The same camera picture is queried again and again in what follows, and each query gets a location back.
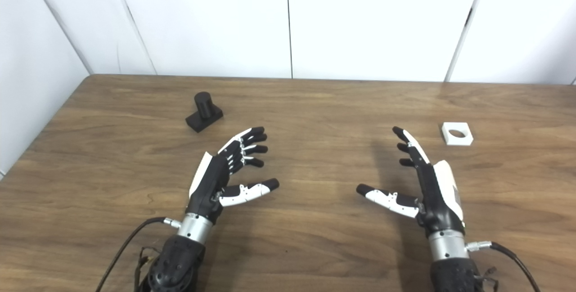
metal cylinder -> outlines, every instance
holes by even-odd
[[[463,233],[456,230],[437,231],[428,236],[432,259],[470,258]]]
[[[198,216],[195,213],[187,213],[178,229],[178,235],[204,245],[212,226],[212,222],[203,216]]]

wall seam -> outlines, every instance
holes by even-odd
[[[292,65],[292,30],[290,29],[290,0],[286,0],[288,7],[288,43],[290,44],[290,77],[294,79],[294,66]]]
[[[134,31],[134,33],[136,34],[136,37],[138,38],[138,42],[140,43],[142,50],[144,50],[144,54],[146,54],[146,58],[148,58],[148,63],[149,63],[150,68],[152,68],[154,73],[156,75],[158,75],[158,71],[156,71],[156,66],[154,66],[154,62],[152,61],[152,58],[150,57],[150,53],[148,52],[148,48],[146,47],[146,43],[144,42],[144,39],[142,38],[142,34],[140,34],[140,29],[138,29],[138,25],[136,24],[136,20],[134,20],[134,16],[132,15],[132,11],[130,10],[130,7],[128,6],[128,2],[126,0],[120,0],[120,2],[122,4],[122,7],[124,8],[124,10],[126,11],[126,15],[128,16],[128,20],[130,21],[130,25],[132,26],[132,30]]]
[[[473,2],[472,2],[472,6],[470,7],[470,11],[468,12],[468,17],[466,19],[466,22],[464,23],[462,33],[460,34],[460,38],[458,39],[458,44],[456,45],[456,48],[454,49],[454,54],[452,55],[452,60],[450,60],[450,65],[448,66],[448,70],[446,71],[446,76],[444,77],[444,82],[450,81],[450,79],[452,77],[452,72],[454,71],[454,67],[456,66],[456,63],[458,62],[458,58],[459,58],[460,52],[462,51],[462,48],[464,46],[466,36],[468,35],[468,31],[470,29],[470,26],[472,25],[474,16],[476,15],[479,1],[480,0],[473,0]]]
[[[60,18],[60,15],[58,14],[58,12],[56,12],[56,9],[54,9],[54,7],[52,7],[52,5],[50,5],[50,2],[48,0],[42,0],[42,1],[48,7],[50,13],[52,13],[52,17],[54,17],[54,19],[56,20],[56,23],[60,27],[60,30],[62,30],[64,36],[66,36],[66,40],[68,40],[68,42],[70,43],[70,46],[72,46],[72,49],[74,50],[74,52],[76,52],[76,55],[80,59],[80,62],[82,63],[82,65],[84,65],[84,68],[86,68],[88,75],[92,75],[94,73],[92,67],[88,63],[88,60],[86,60],[86,56],[84,56],[84,54],[82,53],[82,50],[80,50],[80,48],[78,48],[74,44],[74,41],[72,40],[72,36],[70,35],[70,33],[68,32],[68,30],[66,28],[66,24],[64,23],[64,21],[62,21],[62,19]]]

black base block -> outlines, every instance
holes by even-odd
[[[214,114],[210,118],[201,118],[199,112],[194,112],[194,114],[186,118],[186,123],[194,131],[200,132],[224,116],[224,112],[216,105],[212,105],[212,111]]]

white square block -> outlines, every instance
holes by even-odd
[[[462,132],[463,138],[458,138],[450,133],[450,130]],[[466,122],[444,122],[442,124],[442,134],[448,146],[470,146],[474,137]]]

robotic hand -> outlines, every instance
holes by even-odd
[[[446,161],[432,165],[409,132],[397,126],[392,130],[404,142],[398,149],[409,155],[400,159],[400,164],[414,167],[418,173],[422,201],[365,184],[358,185],[356,191],[391,211],[415,218],[424,228],[432,250],[430,276],[435,291],[482,292],[484,277],[464,242],[464,216],[450,165]]]
[[[249,155],[266,153],[268,147],[255,144],[267,138],[264,128],[250,128],[229,140],[218,154],[204,157],[194,175],[190,201],[182,222],[170,220],[178,228],[150,266],[140,284],[141,292],[194,292],[198,269],[204,258],[208,233],[224,207],[259,198],[279,187],[277,179],[228,186],[230,176],[244,165],[263,167],[264,162]]]

